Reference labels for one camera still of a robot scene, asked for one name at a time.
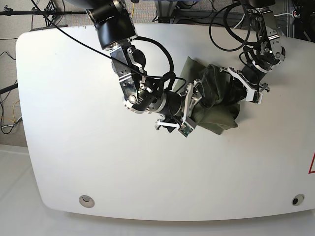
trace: folded cloth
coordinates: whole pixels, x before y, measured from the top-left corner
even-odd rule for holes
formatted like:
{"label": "folded cloth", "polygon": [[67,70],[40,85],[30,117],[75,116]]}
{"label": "folded cloth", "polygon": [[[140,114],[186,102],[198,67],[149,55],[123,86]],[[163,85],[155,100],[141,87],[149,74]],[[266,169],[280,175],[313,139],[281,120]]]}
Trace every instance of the folded cloth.
{"label": "folded cloth", "polygon": [[[238,126],[235,119],[240,112],[240,105],[223,102],[228,100],[225,95],[230,92],[230,78],[220,72],[217,66],[210,64],[205,67],[188,57],[181,77],[187,81],[187,84],[193,83],[195,79],[201,80],[197,88],[203,98],[195,106],[191,115],[197,125],[216,134]],[[183,81],[178,81],[173,90],[176,91],[183,83]]]}

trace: gray floor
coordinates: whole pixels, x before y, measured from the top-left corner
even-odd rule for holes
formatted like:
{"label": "gray floor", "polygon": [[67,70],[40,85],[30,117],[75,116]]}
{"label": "gray floor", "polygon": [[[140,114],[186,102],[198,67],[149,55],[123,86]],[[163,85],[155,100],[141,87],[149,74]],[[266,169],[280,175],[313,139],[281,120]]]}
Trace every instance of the gray floor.
{"label": "gray floor", "polygon": [[[44,9],[47,5],[48,0],[40,0],[38,6]],[[54,3],[59,9],[63,9],[61,0],[54,0]],[[132,3],[127,0],[129,11],[132,10]],[[221,9],[231,3],[231,0],[215,0],[215,7]],[[0,0],[0,6],[13,8],[14,10],[31,10],[33,4],[30,0]],[[275,13],[283,11],[283,0],[277,1],[277,5],[273,7]],[[68,2],[65,2],[67,11],[81,11]],[[211,9],[209,0],[201,0],[194,9]],[[156,8],[154,1],[140,1],[136,4],[134,11],[133,21],[135,23],[152,23],[152,19],[156,15]],[[31,30],[31,16],[0,16],[0,38],[15,38],[21,34]],[[68,26],[80,26],[80,25],[91,25],[91,21],[86,15],[67,15],[64,16],[60,22],[60,25],[67,24]],[[33,28],[45,27],[45,22],[42,16],[34,16]],[[15,58],[15,43],[16,40],[0,40],[0,53],[7,51]],[[16,76],[16,63],[7,55],[0,57],[0,88],[13,84],[17,79]],[[19,100],[18,90],[15,89],[8,96],[8,99],[4,102],[4,113],[6,118],[12,119],[12,108],[16,101]],[[15,117],[18,118],[21,115],[20,104],[17,103],[15,109]],[[9,120],[4,121],[5,124],[11,124]],[[24,127],[21,122],[16,126],[9,135],[4,135],[0,132],[0,144],[14,145],[26,147],[26,139],[24,135]]]}

